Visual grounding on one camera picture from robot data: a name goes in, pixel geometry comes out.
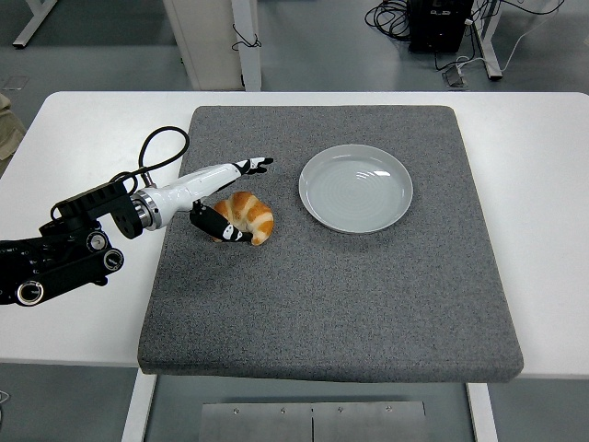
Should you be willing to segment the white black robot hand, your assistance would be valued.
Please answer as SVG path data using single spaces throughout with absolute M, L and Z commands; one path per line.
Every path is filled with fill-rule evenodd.
M 166 226 L 178 211 L 188 212 L 194 226 L 216 241 L 265 242 L 273 231 L 271 209 L 250 192 L 236 192 L 211 208 L 202 199 L 227 187 L 243 175 L 263 173 L 270 157 L 211 166 L 185 175 L 163 188 L 145 188 L 134 195 L 144 208 L 144 228 Z

